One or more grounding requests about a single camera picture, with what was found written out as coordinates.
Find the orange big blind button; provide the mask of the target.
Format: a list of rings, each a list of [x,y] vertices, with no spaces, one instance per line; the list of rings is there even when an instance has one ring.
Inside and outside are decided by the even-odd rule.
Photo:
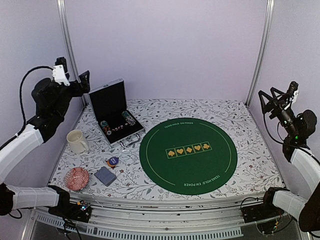
[[[109,160],[106,163],[112,169],[114,169],[118,165],[118,162],[114,163],[114,162],[110,162]]]

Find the purple small blind button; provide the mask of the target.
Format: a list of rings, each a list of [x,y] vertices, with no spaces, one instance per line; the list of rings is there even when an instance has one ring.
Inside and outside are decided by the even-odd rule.
[[[111,157],[110,159],[108,159],[108,161],[113,162],[113,163],[116,163],[116,162],[119,163],[119,159],[117,157]]]

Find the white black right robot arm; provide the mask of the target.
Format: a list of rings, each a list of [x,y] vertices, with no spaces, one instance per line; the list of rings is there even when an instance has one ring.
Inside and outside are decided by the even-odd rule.
[[[271,187],[265,192],[258,213],[262,218],[269,218],[279,208],[297,220],[302,232],[316,237],[320,229],[320,161],[312,154],[307,139],[316,130],[317,116],[310,109],[294,114],[292,104],[299,93],[295,83],[286,92],[274,87],[270,92],[258,92],[262,114],[269,113],[270,119],[277,118],[285,129],[287,136],[280,143],[282,153],[300,172],[311,195],[305,199],[288,189]]]

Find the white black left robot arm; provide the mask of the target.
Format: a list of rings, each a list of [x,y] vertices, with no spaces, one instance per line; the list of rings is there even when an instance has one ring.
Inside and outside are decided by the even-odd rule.
[[[65,120],[72,98],[82,97],[90,91],[90,72],[85,71],[79,80],[69,81],[63,65],[51,68],[52,78],[40,80],[31,92],[35,102],[35,116],[23,121],[21,130],[0,147],[0,214],[14,210],[47,207],[49,213],[70,217],[74,208],[70,194],[60,187],[17,187],[5,184],[15,166],[30,152],[54,136]]]

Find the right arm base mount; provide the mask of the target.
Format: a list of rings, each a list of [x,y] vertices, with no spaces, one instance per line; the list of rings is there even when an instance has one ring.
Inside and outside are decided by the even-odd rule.
[[[256,201],[257,204],[250,203],[249,205],[243,206],[247,200]],[[240,203],[240,211],[246,224],[257,223],[258,221],[273,218],[272,221],[259,223],[256,226],[262,234],[273,234],[276,230],[278,230],[280,220],[283,218],[285,212],[281,208],[275,207],[274,205],[261,202],[262,200],[262,198],[258,197],[246,197]]]

